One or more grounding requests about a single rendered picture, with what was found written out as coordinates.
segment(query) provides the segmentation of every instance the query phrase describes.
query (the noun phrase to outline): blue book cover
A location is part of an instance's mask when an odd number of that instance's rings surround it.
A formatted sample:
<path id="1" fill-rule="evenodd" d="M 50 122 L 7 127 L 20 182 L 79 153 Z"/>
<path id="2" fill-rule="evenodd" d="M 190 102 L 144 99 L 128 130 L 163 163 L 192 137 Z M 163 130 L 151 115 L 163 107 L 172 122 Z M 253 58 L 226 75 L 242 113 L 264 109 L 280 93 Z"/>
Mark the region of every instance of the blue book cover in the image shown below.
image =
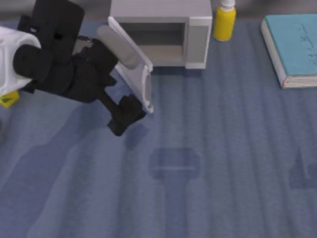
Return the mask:
<path id="1" fill-rule="evenodd" d="M 264 18 L 286 76 L 317 75 L 317 14 Z"/>

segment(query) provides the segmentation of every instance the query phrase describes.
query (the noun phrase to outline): box opening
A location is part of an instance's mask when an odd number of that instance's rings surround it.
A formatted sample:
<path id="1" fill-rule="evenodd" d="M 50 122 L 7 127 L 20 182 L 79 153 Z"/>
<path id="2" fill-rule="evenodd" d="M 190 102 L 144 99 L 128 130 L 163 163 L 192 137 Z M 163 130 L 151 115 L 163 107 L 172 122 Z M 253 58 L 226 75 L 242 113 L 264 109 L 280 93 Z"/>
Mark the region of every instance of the box opening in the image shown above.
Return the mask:
<path id="1" fill-rule="evenodd" d="M 185 23 L 121 23 L 121 27 L 157 66 L 181 66 Z"/>

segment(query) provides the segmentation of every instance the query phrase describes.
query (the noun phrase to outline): open drawer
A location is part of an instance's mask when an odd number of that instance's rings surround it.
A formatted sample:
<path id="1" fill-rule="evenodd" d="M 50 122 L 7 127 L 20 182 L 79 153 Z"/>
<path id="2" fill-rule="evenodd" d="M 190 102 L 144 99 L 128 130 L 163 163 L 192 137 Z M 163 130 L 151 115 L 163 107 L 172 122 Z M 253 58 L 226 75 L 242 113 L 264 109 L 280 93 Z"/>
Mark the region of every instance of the open drawer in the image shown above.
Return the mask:
<path id="1" fill-rule="evenodd" d="M 113 17 L 108 18 L 108 24 L 125 43 L 133 48 L 135 55 L 138 57 L 138 64 L 135 68 L 129 69 L 119 62 L 115 69 L 133 90 L 135 96 L 143 103 L 146 110 L 152 113 L 154 111 L 151 100 L 151 72 L 153 71 L 153 64 Z"/>

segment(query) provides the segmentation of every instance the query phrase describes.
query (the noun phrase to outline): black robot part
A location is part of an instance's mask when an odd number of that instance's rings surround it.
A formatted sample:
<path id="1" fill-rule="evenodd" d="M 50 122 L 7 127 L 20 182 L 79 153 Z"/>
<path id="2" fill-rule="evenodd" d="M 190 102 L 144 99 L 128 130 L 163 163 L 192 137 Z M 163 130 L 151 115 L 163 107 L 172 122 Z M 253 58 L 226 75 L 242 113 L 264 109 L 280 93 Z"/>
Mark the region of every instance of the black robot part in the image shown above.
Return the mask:
<path id="1" fill-rule="evenodd" d="M 59 95 L 83 103 L 100 100 L 110 111 L 111 131 L 121 136 L 134 122 L 145 117 L 142 103 L 133 95 L 117 105 L 105 92 L 114 86 L 110 73 L 117 57 L 97 39 L 79 36 L 84 10 L 67 0 L 37 0 L 32 16 L 22 16 L 18 30 L 36 36 L 41 49 L 23 45 L 15 53 L 15 71 L 32 81 L 23 88 Z M 78 41 L 87 41 L 74 51 Z"/>

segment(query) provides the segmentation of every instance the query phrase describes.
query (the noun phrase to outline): robotic arm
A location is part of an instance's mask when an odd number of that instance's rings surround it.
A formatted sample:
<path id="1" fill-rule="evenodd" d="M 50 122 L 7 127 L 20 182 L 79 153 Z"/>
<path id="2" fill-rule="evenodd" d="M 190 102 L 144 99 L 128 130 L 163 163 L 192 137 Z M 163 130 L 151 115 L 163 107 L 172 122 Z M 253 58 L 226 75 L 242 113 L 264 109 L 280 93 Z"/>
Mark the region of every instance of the robotic arm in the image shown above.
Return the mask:
<path id="1" fill-rule="evenodd" d="M 116 84 L 110 73 L 118 62 L 133 69 L 138 58 L 107 26 L 98 30 L 101 40 L 78 36 L 83 17 L 83 9 L 68 0 L 37 0 L 32 17 L 22 16 L 17 30 L 0 27 L 0 96 L 22 89 L 99 100 L 111 113 L 109 128 L 121 136 L 146 113 L 135 96 L 117 105 L 105 88 Z"/>

